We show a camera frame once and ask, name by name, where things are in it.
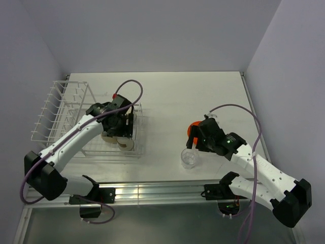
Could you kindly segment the orange plate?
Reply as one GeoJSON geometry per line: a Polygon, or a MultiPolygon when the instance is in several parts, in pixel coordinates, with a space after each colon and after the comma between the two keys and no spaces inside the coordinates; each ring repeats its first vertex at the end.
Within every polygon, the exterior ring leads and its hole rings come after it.
{"type": "Polygon", "coordinates": [[[190,135],[191,127],[192,127],[192,126],[198,126],[200,122],[201,122],[201,120],[199,120],[199,121],[195,121],[195,122],[192,122],[192,123],[188,126],[188,128],[187,128],[187,136],[188,136],[188,137],[189,137],[189,135],[190,135]]]}

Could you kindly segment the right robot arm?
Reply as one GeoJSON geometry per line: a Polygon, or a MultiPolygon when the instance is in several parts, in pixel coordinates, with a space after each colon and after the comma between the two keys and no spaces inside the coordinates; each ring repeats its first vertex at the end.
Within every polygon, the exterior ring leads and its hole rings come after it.
{"type": "Polygon", "coordinates": [[[238,173],[227,173],[217,184],[204,186],[206,200],[241,196],[268,208],[284,226],[293,228],[312,205],[311,184],[297,180],[276,168],[238,134],[225,134],[215,119],[205,118],[187,130],[186,147],[225,157],[257,177],[257,184],[238,173]]]}

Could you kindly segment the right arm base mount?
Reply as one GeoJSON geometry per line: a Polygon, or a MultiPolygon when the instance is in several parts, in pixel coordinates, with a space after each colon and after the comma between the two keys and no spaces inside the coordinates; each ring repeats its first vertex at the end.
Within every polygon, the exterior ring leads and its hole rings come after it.
{"type": "Polygon", "coordinates": [[[205,198],[207,201],[223,200],[223,188],[221,184],[205,184],[204,190],[200,193],[200,196],[205,198]]]}

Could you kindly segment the steel cup brown base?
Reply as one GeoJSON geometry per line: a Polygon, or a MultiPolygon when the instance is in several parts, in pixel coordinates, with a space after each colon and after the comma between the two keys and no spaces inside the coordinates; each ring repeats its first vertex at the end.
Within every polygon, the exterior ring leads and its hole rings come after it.
{"type": "Polygon", "coordinates": [[[132,151],[134,149],[134,141],[131,138],[117,137],[117,145],[121,151],[132,151]]]}
{"type": "Polygon", "coordinates": [[[127,119],[133,121],[136,118],[136,112],[137,112],[137,106],[133,105],[127,110],[125,116],[127,117],[127,119]]]}

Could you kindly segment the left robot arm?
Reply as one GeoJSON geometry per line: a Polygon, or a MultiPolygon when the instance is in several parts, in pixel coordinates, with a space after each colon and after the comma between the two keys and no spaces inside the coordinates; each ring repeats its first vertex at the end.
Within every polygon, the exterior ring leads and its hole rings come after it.
{"type": "Polygon", "coordinates": [[[64,177],[67,163],[94,137],[106,132],[109,136],[124,136],[128,109],[133,104],[115,94],[111,102],[91,105],[77,122],[50,147],[40,153],[30,151],[24,157],[24,181],[49,201],[61,194],[81,196],[87,203],[97,201],[99,184],[87,175],[64,177]]]}

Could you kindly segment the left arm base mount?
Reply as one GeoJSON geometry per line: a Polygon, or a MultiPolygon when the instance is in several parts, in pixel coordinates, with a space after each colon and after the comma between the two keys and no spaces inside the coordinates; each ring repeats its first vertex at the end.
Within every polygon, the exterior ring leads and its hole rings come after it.
{"type": "Polygon", "coordinates": [[[116,189],[113,187],[99,188],[95,201],[112,204],[115,202],[116,189]]]}

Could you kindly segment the clear glass tumbler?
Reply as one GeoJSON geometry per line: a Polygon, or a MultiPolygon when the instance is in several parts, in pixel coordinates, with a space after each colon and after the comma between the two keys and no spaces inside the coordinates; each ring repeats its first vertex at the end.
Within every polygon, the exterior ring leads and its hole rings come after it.
{"type": "Polygon", "coordinates": [[[180,155],[181,165],[185,169],[192,169],[199,162],[199,154],[193,149],[184,149],[180,155]]]}

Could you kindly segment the white ceramic bowl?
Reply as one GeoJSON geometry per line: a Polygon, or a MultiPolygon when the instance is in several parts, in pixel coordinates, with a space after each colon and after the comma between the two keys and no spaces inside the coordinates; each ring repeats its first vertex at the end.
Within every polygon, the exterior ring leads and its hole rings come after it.
{"type": "Polygon", "coordinates": [[[107,143],[117,143],[116,137],[109,137],[106,132],[101,133],[101,138],[107,143]]]}

